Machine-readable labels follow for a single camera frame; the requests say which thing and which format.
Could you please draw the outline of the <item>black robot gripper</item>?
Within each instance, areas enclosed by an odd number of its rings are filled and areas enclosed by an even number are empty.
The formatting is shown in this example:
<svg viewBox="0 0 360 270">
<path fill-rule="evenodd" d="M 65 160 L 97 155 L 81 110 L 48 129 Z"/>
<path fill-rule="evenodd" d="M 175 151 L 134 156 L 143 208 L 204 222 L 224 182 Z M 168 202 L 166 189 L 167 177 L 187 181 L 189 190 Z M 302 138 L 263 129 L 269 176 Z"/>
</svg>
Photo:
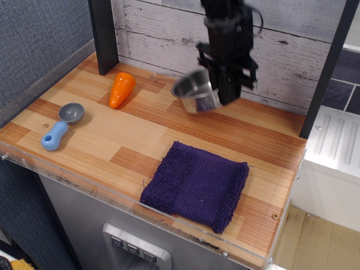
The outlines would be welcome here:
<svg viewBox="0 0 360 270">
<path fill-rule="evenodd" d="M 218 96 L 222 105 L 241 96 L 241 85 L 253 89 L 258 85 L 258 64 L 251 58 L 254 46 L 253 18 L 235 16 L 225 19 L 206 17 L 209 42 L 198 43 L 199 64 L 217 76 Z"/>
</svg>

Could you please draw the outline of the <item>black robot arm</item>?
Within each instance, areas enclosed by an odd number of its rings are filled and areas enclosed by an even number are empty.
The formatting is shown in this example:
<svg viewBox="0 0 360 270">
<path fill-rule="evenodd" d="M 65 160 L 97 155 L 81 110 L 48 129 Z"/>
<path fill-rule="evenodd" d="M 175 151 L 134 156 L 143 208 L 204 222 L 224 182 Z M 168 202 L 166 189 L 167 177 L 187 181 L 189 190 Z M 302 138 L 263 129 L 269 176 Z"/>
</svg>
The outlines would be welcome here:
<svg viewBox="0 0 360 270">
<path fill-rule="evenodd" d="M 253 12 L 244 1 L 202 1 L 208 43 L 198 43 L 199 64 L 209 73 L 212 89 L 227 105 L 238 99 L 242 86 L 254 88 L 258 64 L 251 58 L 254 47 Z"/>
</svg>

